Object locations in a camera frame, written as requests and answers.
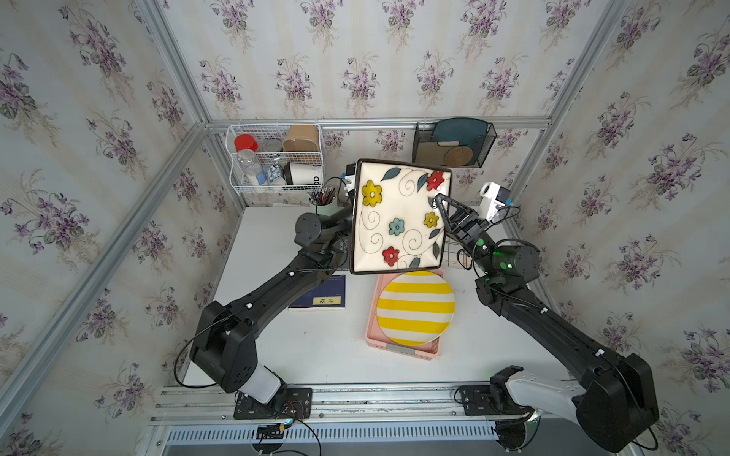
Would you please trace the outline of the square floral plate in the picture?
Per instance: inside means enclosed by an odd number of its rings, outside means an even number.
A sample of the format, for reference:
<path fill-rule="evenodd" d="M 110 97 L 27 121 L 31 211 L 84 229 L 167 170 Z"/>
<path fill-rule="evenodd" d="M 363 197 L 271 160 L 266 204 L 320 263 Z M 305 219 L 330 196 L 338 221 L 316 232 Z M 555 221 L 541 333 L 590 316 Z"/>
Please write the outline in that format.
<path fill-rule="evenodd" d="M 401 161 L 360 160 L 355 166 L 349 270 L 381 275 L 435 270 L 442 264 L 452 171 Z"/>

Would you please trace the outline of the white plaid round plate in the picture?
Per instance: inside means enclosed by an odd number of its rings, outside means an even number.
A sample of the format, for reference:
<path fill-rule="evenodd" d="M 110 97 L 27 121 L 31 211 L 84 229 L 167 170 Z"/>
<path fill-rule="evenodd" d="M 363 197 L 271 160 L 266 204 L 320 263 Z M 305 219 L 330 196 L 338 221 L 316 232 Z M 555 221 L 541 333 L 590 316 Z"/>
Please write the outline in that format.
<path fill-rule="evenodd" d="M 465 266 L 460 261 L 460 258 L 463 257 L 462 254 L 459 254 L 459 251 L 461 249 L 462 249 L 462 247 L 458 242 L 453 241 L 452 239 L 446 239 L 446 241 L 443 245 L 442 266 L 444 268 L 450 267 L 450 268 L 464 269 Z"/>

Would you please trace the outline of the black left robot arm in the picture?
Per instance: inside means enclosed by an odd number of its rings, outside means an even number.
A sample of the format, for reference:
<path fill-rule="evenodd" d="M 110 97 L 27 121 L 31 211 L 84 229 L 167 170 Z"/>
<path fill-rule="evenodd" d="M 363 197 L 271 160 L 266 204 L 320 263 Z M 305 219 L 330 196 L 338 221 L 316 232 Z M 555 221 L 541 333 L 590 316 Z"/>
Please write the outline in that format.
<path fill-rule="evenodd" d="M 348 260 L 353 205 L 334 215 L 305 213 L 295 224 L 298 254 L 253 292 L 203 308 L 189 357 L 225 393 L 241 393 L 270 410 L 286 402 L 286 383 L 260 363 L 257 339 L 266 326 Z"/>

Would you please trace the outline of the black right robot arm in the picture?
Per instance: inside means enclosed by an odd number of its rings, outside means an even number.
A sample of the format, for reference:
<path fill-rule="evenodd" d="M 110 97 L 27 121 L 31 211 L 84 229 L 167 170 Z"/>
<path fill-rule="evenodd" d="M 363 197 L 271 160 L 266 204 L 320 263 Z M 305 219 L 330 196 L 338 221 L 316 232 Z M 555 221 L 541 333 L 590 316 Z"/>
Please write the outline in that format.
<path fill-rule="evenodd" d="M 650 366 L 636 353 L 620 355 L 588 336 L 528 288 L 539 277 L 539 249 L 522 239 L 494 241 L 488 233 L 490 222 L 445 195 L 437 195 L 430 205 L 445 223 L 447 235 L 471 259 L 481 304 L 531 336 L 571 375 L 568 381 L 549 380 L 509 366 L 485 386 L 455 391 L 465 414 L 494 418 L 505 450 L 520 450 L 530 442 L 528 422 L 538 412 L 576 424 L 611 453 L 650 431 L 659 419 Z"/>

